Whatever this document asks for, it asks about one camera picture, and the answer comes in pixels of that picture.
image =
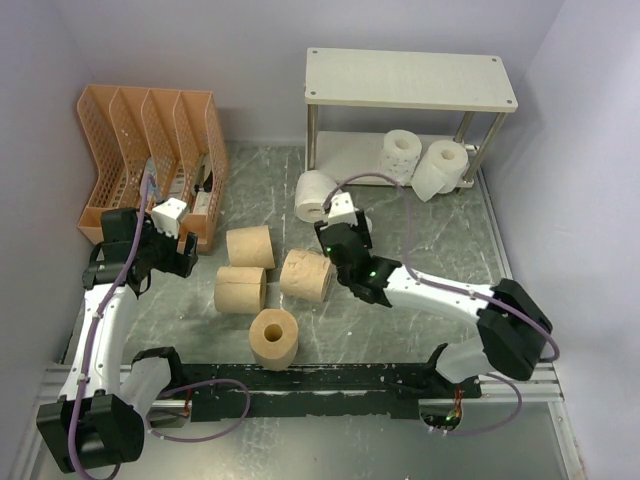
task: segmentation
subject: brown cardboard roll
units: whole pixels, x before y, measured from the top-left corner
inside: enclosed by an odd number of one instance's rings
[[[280,275],[280,291],[312,302],[322,302],[331,278],[331,261],[314,252],[293,249]]]
[[[266,293],[264,268],[220,267],[213,303],[220,313],[259,313],[264,308]]]
[[[227,251],[232,267],[276,268],[267,225],[229,230]]]
[[[298,351],[298,323],[286,310],[267,308],[251,324],[249,344],[256,363],[267,370],[284,370]]]

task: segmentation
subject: white shelf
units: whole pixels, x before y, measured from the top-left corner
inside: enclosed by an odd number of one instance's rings
[[[316,169],[326,173],[335,181],[364,172],[375,172],[382,150],[384,133],[318,132],[316,147]],[[422,155],[436,140],[451,140],[447,135],[418,135],[422,141]],[[380,178],[360,178],[352,185],[386,185]],[[461,188],[473,186],[472,182],[460,181]]]
[[[313,105],[515,112],[495,55],[310,48],[305,101]]]

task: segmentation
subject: shelf top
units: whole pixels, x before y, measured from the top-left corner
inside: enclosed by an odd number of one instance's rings
[[[515,112],[500,57],[309,48],[305,101],[312,105]]]

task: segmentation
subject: marble floor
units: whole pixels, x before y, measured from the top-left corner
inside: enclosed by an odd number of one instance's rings
[[[157,346],[176,347],[186,363],[253,362],[248,330],[255,315],[221,314],[213,305],[216,271],[228,265],[227,230],[269,225],[278,266],[294,247],[320,251],[312,225],[294,215],[304,149],[230,145],[229,156],[231,175],[212,252],[200,256],[186,280],[153,273],[152,287],[139,301],[123,364],[130,363],[138,351]],[[406,233],[400,194],[388,187],[347,190],[373,222],[374,252],[400,259]],[[414,215],[411,258],[416,269],[464,282],[499,280],[487,211],[477,185],[462,195],[436,196],[427,203],[407,192]],[[458,321],[366,304],[335,277],[324,303],[284,296],[279,276],[280,268],[268,272],[266,308],[284,308],[298,320],[298,364],[426,361],[440,343],[459,342],[474,334]]]

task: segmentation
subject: lower shelf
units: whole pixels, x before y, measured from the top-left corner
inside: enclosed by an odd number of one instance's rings
[[[375,172],[384,136],[384,133],[318,132],[315,168],[337,182],[358,173]],[[436,140],[452,139],[447,135],[418,135],[418,137],[422,141],[423,154]],[[473,183],[473,180],[470,182],[460,180],[458,187],[470,188]],[[359,178],[350,184],[390,186],[381,178],[376,177]]]

